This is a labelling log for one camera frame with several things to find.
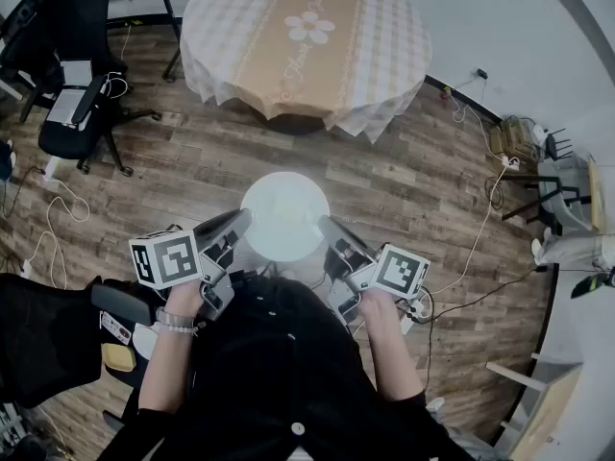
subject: floor plank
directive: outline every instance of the floor plank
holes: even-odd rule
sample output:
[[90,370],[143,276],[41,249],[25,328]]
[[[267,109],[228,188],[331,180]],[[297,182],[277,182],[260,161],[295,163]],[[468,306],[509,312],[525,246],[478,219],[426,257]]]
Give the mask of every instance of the floor plank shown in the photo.
[[[115,53],[124,45],[125,30],[110,33]],[[170,28],[134,28],[124,60],[134,92],[123,98],[133,109],[154,108],[160,122],[143,118],[114,131],[127,165],[138,172],[125,178],[115,169],[103,143],[83,176],[75,162],[63,161],[56,177],[89,202],[91,215],[78,224],[56,202],[51,223],[61,241],[68,287],[79,288],[95,276],[134,277],[127,239],[175,223],[196,226],[240,205],[249,186],[281,170],[310,176],[326,193],[332,215],[369,244],[391,242],[427,257],[432,266],[427,287],[435,290],[459,278],[474,244],[488,204],[484,181],[497,176],[473,115],[453,121],[451,104],[439,91],[424,85],[407,111],[397,116],[375,145],[364,136],[353,138],[338,129],[293,137],[264,129],[238,101],[202,104],[187,89],[181,65],[178,81],[165,83],[160,74],[176,49]],[[14,141],[18,162],[9,184],[31,165],[44,167],[48,156],[37,147],[45,111],[34,109],[25,124],[16,105],[0,121],[0,137]],[[517,186],[504,185],[504,209],[527,201]],[[0,251],[21,259],[34,251],[46,230],[46,210],[62,194],[68,205],[81,209],[63,188],[31,174],[24,183],[14,214],[0,219]],[[467,277],[436,296],[435,311],[470,303],[500,284],[517,279],[532,267],[529,243],[539,228],[519,218],[507,222],[494,212],[468,266]],[[325,248],[301,264],[288,265],[297,279],[317,283],[322,276]],[[45,239],[33,261],[33,278],[50,283],[53,242]],[[235,267],[256,267],[262,258],[247,244],[237,251]],[[63,283],[56,264],[54,276]],[[549,274],[533,274],[474,306],[458,309],[434,324],[428,396],[444,396],[447,423],[468,428],[488,439],[513,403],[517,389],[484,368],[488,360],[523,371],[534,351],[546,306]],[[316,292],[325,297],[326,280]],[[427,377],[429,327],[415,325],[406,337]],[[357,334],[365,370],[374,367],[364,329]],[[54,420],[76,459],[95,459],[112,438],[101,417],[103,409],[119,414],[130,388],[107,374],[93,384],[67,391],[42,405]],[[53,434],[39,410],[31,416]]]

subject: checkered tablecloth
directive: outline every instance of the checkered tablecloth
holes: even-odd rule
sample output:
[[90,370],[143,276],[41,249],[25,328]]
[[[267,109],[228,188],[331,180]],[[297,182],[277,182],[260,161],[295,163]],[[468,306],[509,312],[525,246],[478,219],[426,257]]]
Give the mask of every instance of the checkered tablecloth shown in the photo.
[[406,0],[190,0],[181,46],[203,101],[319,116],[372,142],[431,61],[430,35]]

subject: flower pattern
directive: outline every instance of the flower pattern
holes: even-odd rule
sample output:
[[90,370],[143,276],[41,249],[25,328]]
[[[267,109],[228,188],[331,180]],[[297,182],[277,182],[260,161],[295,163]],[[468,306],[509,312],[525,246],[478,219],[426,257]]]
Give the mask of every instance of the flower pattern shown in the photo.
[[292,79],[282,79],[274,90],[269,94],[272,103],[287,103],[289,101],[303,101],[306,98],[304,88],[297,81]]
[[335,29],[335,25],[328,20],[318,20],[318,13],[303,12],[301,17],[290,16],[284,20],[292,29],[288,36],[295,41],[303,41],[307,36],[318,44],[329,42],[328,31]]

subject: black shirt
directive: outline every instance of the black shirt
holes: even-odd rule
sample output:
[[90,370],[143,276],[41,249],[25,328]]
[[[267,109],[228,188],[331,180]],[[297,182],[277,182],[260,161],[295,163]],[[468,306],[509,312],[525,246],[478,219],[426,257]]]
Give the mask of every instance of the black shirt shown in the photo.
[[201,331],[194,387],[174,416],[140,410],[99,459],[472,460],[425,408],[387,402],[358,345],[299,282],[258,279]]

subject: white round plate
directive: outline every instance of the white round plate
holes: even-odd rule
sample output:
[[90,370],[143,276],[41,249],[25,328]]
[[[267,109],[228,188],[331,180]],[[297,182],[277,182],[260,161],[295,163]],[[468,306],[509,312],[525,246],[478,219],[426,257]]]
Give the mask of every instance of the white round plate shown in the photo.
[[135,331],[133,332],[133,345],[135,345],[136,351],[142,357],[147,360],[150,359],[152,353],[154,353],[154,346],[158,339],[158,332],[160,327],[158,323],[154,323],[151,327],[145,327],[139,323],[135,324]]
[[318,221],[329,203],[318,185],[297,173],[273,173],[255,182],[241,202],[252,212],[246,232],[254,251],[273,261],[296,261],[323,240]]

